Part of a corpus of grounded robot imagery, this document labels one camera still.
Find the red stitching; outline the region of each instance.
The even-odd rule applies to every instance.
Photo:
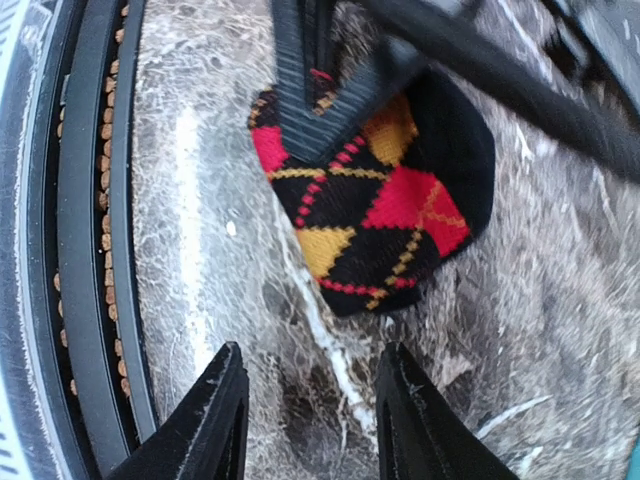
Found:
[[[317,77],[321,77],[324,78],[325,80],[329,80],[330,82],[333,82],[333,78],[331,77],[331,75],[329,75],[326,72],[323,72],[321,70],[316,70],[315,68],[311,69],[311,74],[315,75]]]
[[[351,284],[344,285],[342,283],[333,282],[328,278],[316,278],[316,281],[326,289],[333,290],[336,292],[344,292],[349,295],[353,295],[353,294],[361,295],[361,296],[375,295],[380,290],[377,287],[366,287],[364,285],[359,285],[359,286],[355,286]]]
[[[416,283],[415,278],[396,278],[396,288],[413,288]]]
[[[357,143],[360,146],[363,146],[363,145],[366,144],[364,139],[359,135],[356,136],[356,138],[354,139],[354,142]],[[360,149],[356,145],[353,145],[352,143],[347,143],[344,146],[344,148],[345,148],[345,150],[348,150],[349,152],[351,152],[353,154],[358,153],[360,151]],[[351,155],[349,155],[347,152],[344,152],[344,151],[338,153],[335,158],[336,158],[337,162],[331,162],[329,164],[330,168],[343,168],[345,163],[353,161],[353,159],[351,158]],[[304,227],[306,225],[306,222],[305,222],[303,217],[309,216],[309,214],[311,213],[311,209],[309,209],[305,205],[313,205],[313,203],[315,201],[315,198],[313,196],[316,193],[319,193],[319,192],[322,191],[322,187],[319,184],[326,183],[326,182],[327,182],[327,176],[326,175],[320,175],[318,177],[315,177],[313,179],[313,182],[307,187],[307,192],[308,193],[305,193],[303,195],[303,197],[302,197],[302,203],[304,205],[301,205],[298,208],[299,215],[296,217],[296,219],[294,221],[294,223],[295,223],[295,225],[297,227],[302,228],[302,227]]]

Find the black plastic part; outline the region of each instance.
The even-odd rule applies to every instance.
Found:
[[[305,48],[305,86],[307,88],[307,108],[313,108],[315,101],[312,70],[334,75],[333,42],[331,23],[336,0],[304,0],[303,41]]]
[[[116,328],[104,300],[95,163],[101,150],[103,85],[116,51],[114,34],[122,7],[120,0],[87,3],[68,83],[58,175],[58,253],[69,356],[102,475],[137,445],[131,407],[119,385]]]
[[[309,66],[317,61],[311,42],[322,28],[307,31],[313,13],[311,2],[276,0],[271,4],[276,43],[278,108],[285,149],[295,158],[313,165],[328,163],[345,142],[386,100],[406,86],[426,62],[410,44],[384,36],[374,52],[345,84],[331,108],[314,113],[309,104],[314,84]],[[320,2],[326,8],[332,2]],[[323,24],[326,23],[326,12]],[[325,48],[328,40],[321,42]]]
[[[240,480],[249,378],[235,343],[224,345],[162,427],[108,480]]]
[[[86,0],[68,2],[60,10],[53,32],[33,129],[27,193],[27,253],[34,347],[38,352],[44,395],[56,436],[73,478],[94,478],[97,468],[78,400],[69,388],[71,366],[60,340],[58,293],[53,278],[58,267],[56,179],[60,153],[56,129],[60,95],[71,60]]]
[[[640,4],[593,2],[574,11],[562,0],[543,3],[589,49],[600,76],[618,87],[640,123]]]
[[[517,480],[451,411],[409,351],[387,345],[376,378],[381,480]]]
[[[586,80],[591,66],[589,53],[563,23],[556,25],[545,52],[567,79],[576,84]]]
[[[422,0],[361,0],[389,32],[467,79],[525,120],[640,183],[640,137],[610,112],[554,92],[467,22]]]
[[[118,54],[118,88],[114,105],[109,187],[118,329],[127,364],[131,407],[140,442],[144,442],[158,428],[138,305],[131,212],[131,125],[144,5],[144,0],[129,3],[124,40]]]

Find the marble surface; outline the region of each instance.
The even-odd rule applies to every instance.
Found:
[[[354,9],[340,15],[350,53],[374,31]],[[477,25],[562,87],[537,2],[488,0]],[[486,234],[414,308],[337,319],[245,127],[273,65],[265,0],[147,0],[134,234],[161,418],[235,340],[251,379],[247,479],[375,479],[373,374],[403,340],[521,478],[623,478],[640,412],[640,189],[465,86],[496,136]]]

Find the argyle sock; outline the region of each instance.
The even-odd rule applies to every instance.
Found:
[[[262,92],[249,129],[328,305],[342,316],[418,301],[419,283],[491,216],[495,148],[480,113],[427,71],[317,167],[285,151],[277,102]]]

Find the yellow stitching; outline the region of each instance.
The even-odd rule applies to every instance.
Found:
[[[256,128],[256,119],[260,116],[260,110],[257,108],[251,109],[251,114],[249,116],[249,130]]]
[[[364,168],[330,168],[333,175],[345,175],[348,177],[371,178],[374,180],[389,180],[389,175],[376,172],[375,170],[365,170]]]
[[[435,220],[441,223],[446,223],[450,227],[464,228],[464,226],[466,225],[465,221],[461,218],[451,218],[451,217],[447,217],[446,215],[442,215],[435,212],[429,212],[425,214],[425,218],[428,218],[429,220]]]
[[[333,102],[336,100],[336,98],[337,98],[337,95],[335,92],[327,92],[327,94],[324,97],[322,97],[316,102],[316,105],[313,108],[313,112],[316,115],[324,115],[325,112],[329,108],[331,108],[331,105],[333,105]]]
[[[413,260],[413,254],[412,253],[404,252],[402,255],[400,255],[400,261],[402,263],[409,263],[411,260]]]
[[[396,265],[395,267],[393,267],[393,273],[395,273],[396,275],[400,275],[402,272],[404,272],[407,269],[407,266],[404,263],[399,263],[398,265]]]
[[[387,295],[389,295],[389,292],[387,292],[384,288],[379,288],[376,291],[376,293],[371,295],[373,297],[373,299],[369,303],[367,303],[367,308],[369,310],[373,310],[378,305],[380,305],[380,300],[385,298]]]
[[[277,172],[269,172],[267,173],[267,178],[273,180],[278,178],[320,177],[322,175],[324,175],[324,170],[321,168],[288,168]]]

